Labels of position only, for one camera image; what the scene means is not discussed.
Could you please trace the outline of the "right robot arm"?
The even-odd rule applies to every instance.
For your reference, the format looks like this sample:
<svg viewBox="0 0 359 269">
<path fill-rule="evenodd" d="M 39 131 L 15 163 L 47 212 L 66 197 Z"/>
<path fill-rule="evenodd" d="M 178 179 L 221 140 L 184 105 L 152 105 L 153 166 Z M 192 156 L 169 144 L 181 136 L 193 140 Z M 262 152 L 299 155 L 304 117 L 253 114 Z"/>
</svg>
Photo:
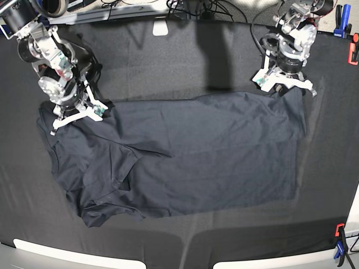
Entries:
<svg viewBox="0 0 359 269">
<path fill-rule="evenodd" d="M 31 63 L 38 75 L 38 85 L 56 105 L 55 114 L 77 109 L 84 111 L 90 104 L 86 75 L 92 69 L 91 53 L 59 36 L 56 25 L 46 26 L 36 1 L 1 1 L 1 18 L 7 39 L 16 38 L 19 57 Z"/>
</svg>

